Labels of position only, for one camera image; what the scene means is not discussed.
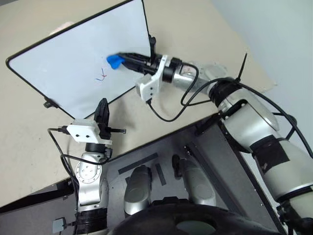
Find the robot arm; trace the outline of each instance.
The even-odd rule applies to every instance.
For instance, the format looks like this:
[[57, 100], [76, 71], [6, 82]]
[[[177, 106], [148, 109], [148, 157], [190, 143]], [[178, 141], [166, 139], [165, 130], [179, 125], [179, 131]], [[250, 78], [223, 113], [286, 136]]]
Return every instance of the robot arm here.
[[[128, 53], [119, 56], [127, 68], [145, 74], [136, 84], [145, 102], [158, 93], [162, 82], [186, 90], [196, 77], [193, 66], [177, 58], [153, 55], [142, 60], [140, 55]], [[193, 90], [207, 81], [227, 77], [225, 67], [218, 64], [196, 67], [199, 78]], [[280, 203], [278, 213], [282, 221], [296, 231], [310, 234], [313, 231], [312, 158], [282, 138], [273, 113], [234, 80], [213, 83], [202, 92], [218, 107], [218, 119], [225, 135], [240, 151], [253, 155], [270, 193]]]
[[108, 127], [109, 115], [104, 98], [95, 111], [94, 120], [76, 119], [67, 127], [75, 141], [86, 143], [86, 152], [81, 158], [85, 162], [80, 161], [75, 169], [79, 183], [76, 234], [105, 235], [108, 232], [109, 187], [105, 163], [112, 155], [111, 132], [126, 133], [126, 130]]

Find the black tape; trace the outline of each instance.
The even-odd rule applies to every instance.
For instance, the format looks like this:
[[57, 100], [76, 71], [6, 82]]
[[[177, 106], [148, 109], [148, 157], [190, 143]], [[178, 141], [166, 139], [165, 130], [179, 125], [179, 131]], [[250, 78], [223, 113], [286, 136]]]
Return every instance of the black tape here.
[[156, 171], [157, 171], [158, 177], [160, 179], [161, 185], [162, 186], [166, 185], [166, 180], [165, 180], [161, 165], [159, 163], [156, 164]]
[[273, 135], [267, 136], [250, 146], [253, 151], [252, 155], [265, 174], [272, 167], [290, 161], [279, 141], [286, 139], [276, 139]]
[[121, 175], [121, 174], [125, 173], [126, 171], [129, 171], [129, 170], [131, 170], [131, 169], [134, 169], [134, 168], [136, 168], [137, 166], [140, 166], [140, 165], [142, 165], [142, 164], [144, 164], [144, 163], [146, 163], [146, 162], [148, 162], [148, 161], [151, 161], [152, 159], [155, 159], [155, 158], [157, 158], [157, 157], [158, 157], [157, 153], [151, 154], [150, 156], [148, 156], [148, 157], [146, 157], [146, 158], [143, 158], [143, 159], [141, 159], [141, 160], [139, 160], [139, 161], [137, 161], [137, 162], [134, 162], [134, 163], [132, 163], [132, 164], [130, 164], [130, 165], [127, 165], [127, 166], [125, 166], [125, 167], [119, 169], [119, 170], [118, 170], [118, 173]]
[[76, 234], [89, 234], [107, 228], [107, 208], [77, 213]]
[[241, 87], [234, 82], [220, 81], [212, 87], [209, 92], [209, 97], [218, 107], [225, 98], [239, 89], [241, 89]]

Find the white wall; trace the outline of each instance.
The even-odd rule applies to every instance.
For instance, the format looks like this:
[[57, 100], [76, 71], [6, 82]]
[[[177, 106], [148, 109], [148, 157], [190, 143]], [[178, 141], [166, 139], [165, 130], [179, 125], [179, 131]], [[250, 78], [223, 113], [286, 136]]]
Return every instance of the white wall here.
[[[267, 92], [298, 126], [313, 147], [313, 4], [312, 0], [212, 0], [228, 24], [250, 46], [252, 56], [277, 86]], [[290, 125], [281, 118], [281, 134]], [[291, 141], [305, 150], [296, 134]], [[244, 158], [273, 207], [253, 158]]]

